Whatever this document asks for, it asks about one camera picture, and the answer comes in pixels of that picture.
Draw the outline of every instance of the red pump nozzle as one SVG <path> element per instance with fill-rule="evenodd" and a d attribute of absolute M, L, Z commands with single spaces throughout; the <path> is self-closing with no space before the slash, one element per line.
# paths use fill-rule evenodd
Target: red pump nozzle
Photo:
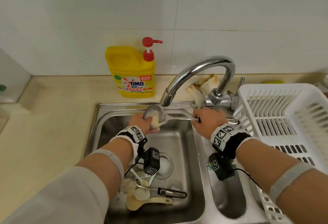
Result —
<path fill-rule="evenodd" d="M 161 40 L 154 40 L 151 37 L 145 37 L 142 39 L 142 45 L 146 47 L 143 57 L 146 62 L 151 62 L 154 60 L 154 52 L 150 49 L 154 43 L 162 44 Z"/>

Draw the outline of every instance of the wall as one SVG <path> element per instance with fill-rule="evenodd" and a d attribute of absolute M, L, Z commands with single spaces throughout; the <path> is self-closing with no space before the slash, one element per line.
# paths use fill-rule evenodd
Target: wall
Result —
<path fill-rule="evenodd" d="M 110 45 L 153 50 L 157 74 L 210 55 L 237 73 L 328 67 L 328 0 L 0 0 L 0 48 L 34 75 L 109 74 Z M 207 72 L 222 73 L 221 69 Z"/>
<path fill-rule="evenodd" d="M 0 49 L 0 84 L 7 87 L 0 92 L 0 103 L 16 102 L 31 75 Z"/>

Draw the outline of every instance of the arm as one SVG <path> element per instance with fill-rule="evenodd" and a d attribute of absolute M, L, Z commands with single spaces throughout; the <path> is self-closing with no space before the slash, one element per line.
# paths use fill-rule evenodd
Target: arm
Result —
<path fill-rule="evenodd" d="M 137 125 L 144 135 L 152 119 L 134 115 L 129 126 Z M 133 146 L 127 139 L 115 138 L 101 149 L 113 152 L 124 171 L 133 158 Z M 99 223 L 103 224 L 108 204 L 121 184 L 116 164 L 106 155 L 94 153 L 58 176 L 35 196 L 16 209 L 3 224 L 12 223 Z"/>
<path fill-rule="evenodd" d="M 227 123 L 223 112 L 216 112 L 208 108 L 195 110 L 193 117 L 197 116 L 202 119 L 202 123 L 192 121 L 192 124 L 207 139 L 211 138 L 218 126 Z M 249 139 L 241 143 L 235 150 L 235 154 L 238 162 L 266 193 L 270 192 L 272 185 L 286 171 L 294 165 L 302 163 L 257 139 Z M 316 169 L 310 169 L 282 191 L 277 198 L 277 206 L 295 224 L 324 223 L 328 220 L 327 185 L 328 176 L 326 174 Z"/>

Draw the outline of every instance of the faucet spout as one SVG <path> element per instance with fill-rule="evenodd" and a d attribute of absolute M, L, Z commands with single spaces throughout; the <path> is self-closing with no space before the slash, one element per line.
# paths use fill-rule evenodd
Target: faucet spout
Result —
<path fill-rule="evenodd" d="M 189 78 L 198 74 L 199 72 L 216 66 L 223 66 L 226 69 L 225 75 L 220 82 L 220 85 L 213 89 L 209 95 L 209 98 L 213 104 L 219 104 L 222 100 L 224 90 L 227 88 L 232 77 L 235 75 L 236 66 L 231 58 L 227 56 L 210 56 L 201 62 L 197 62 L 188 68 L 181 71 L 174 79 L 171 81 L 170 85 L 164 91 L 161 98 L 162 106 L 169 106 L 176 94 L 176 91 L 184 84 Z"/>

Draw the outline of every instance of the omo logo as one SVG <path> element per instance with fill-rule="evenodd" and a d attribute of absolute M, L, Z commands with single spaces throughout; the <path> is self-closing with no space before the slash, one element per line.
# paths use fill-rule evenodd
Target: omo logo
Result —
<path fill-rule="evenodd" d="M 124 77 L 122 80 L 122 84 L 123 86 L 127 87 L 127 88 L 137 88 L 138 86 L 143 87 L 145 85 L 144 82 L 140 81 L 140 78 L 138 77 Z"/>

